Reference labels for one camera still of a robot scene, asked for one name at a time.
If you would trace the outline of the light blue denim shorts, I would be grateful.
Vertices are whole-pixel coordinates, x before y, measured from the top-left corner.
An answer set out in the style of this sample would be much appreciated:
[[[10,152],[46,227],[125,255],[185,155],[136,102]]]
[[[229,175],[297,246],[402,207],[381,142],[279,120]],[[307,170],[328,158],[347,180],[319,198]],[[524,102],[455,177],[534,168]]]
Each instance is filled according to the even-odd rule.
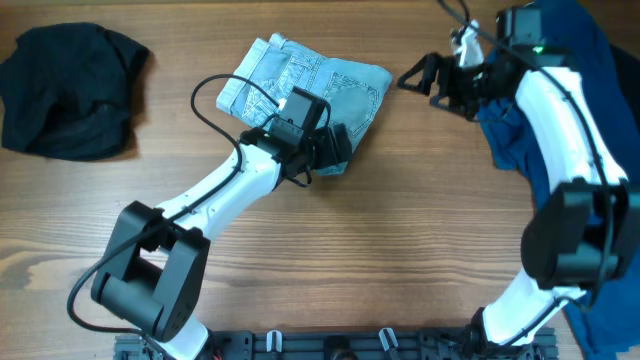
[[[326,57],[279,33],[256,39],[234,74],[216,99],[219,110],[256,127],[276,111],[263,92],[280,100],[299,87],[328,101],[331,114],[321,120],[345,125],[353,147],[373,123],[392,82],[380,66]]]

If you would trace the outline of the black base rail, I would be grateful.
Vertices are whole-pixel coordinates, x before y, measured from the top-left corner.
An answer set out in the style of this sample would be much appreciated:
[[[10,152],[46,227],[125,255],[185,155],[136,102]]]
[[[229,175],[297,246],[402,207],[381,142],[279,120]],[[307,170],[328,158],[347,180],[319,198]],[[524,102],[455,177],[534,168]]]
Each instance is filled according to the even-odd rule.
[[[555,330],[543,327],[531,344],[512,347],[495,357],[464,357],[462,328],[424,328],[394,331],[392,344],[382,339],[382,331],[276,333],[277,345],[267,343],[273,336],[250,331],[209,331],[202,355],[196,359],[527,359],[557,360]],[[178,359],[161,352],[139,336],[117,336],[113,359]]]

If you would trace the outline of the black crumpled garment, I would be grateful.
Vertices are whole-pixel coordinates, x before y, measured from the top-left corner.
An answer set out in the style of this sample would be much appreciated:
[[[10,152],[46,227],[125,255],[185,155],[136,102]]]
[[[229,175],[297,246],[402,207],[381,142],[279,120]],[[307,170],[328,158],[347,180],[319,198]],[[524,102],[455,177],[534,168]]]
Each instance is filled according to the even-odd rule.
[[[120,154],[149,55],[146,46],[94,23],[26,31],[1,64],[2,146],[71,161]]]

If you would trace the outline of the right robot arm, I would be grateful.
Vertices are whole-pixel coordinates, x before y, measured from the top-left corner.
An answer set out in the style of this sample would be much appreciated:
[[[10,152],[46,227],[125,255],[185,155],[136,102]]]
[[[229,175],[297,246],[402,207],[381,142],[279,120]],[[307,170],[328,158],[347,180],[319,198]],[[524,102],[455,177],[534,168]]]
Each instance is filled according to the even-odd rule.
[[[604,284],[626,273],[639,244],[639,191],[599,133],[576,56],[545,38],[538,5],[497,14],[489,40],[498,57],[490,62],[480,48],[487,35],[467,6],[450,15],[460,23],[452,54],[425,55],[398,86],[468,121],[482,103],[512,99],[533,130],[550,187],[523,232],[520,272],[475,313],[459,344],[467,357],[514,355],[565,305],[589,311]]]

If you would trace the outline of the black garment at right edge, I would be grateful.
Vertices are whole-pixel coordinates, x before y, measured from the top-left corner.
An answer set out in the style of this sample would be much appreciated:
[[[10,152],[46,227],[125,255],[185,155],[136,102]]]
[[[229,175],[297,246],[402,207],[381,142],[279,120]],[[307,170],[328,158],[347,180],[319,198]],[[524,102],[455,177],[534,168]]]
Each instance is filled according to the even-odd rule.
[[[639,59],[616,45],[610,46],[619,85],[633,114],[636,127],[640,116]]]

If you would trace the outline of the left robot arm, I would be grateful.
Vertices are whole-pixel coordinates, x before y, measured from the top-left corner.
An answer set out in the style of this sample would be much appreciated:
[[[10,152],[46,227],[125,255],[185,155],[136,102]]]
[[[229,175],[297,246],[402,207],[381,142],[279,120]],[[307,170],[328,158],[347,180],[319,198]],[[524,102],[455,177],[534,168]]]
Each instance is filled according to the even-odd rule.
[[[218,359],[211,332],[194,316],[211,242],[281,182],[350,159],[329,103],[296,87],[280,111],[243,132],[216,170],[155,208],[119,215],[96,266],[92,299],[131,329],[117,333],[117,359]]]

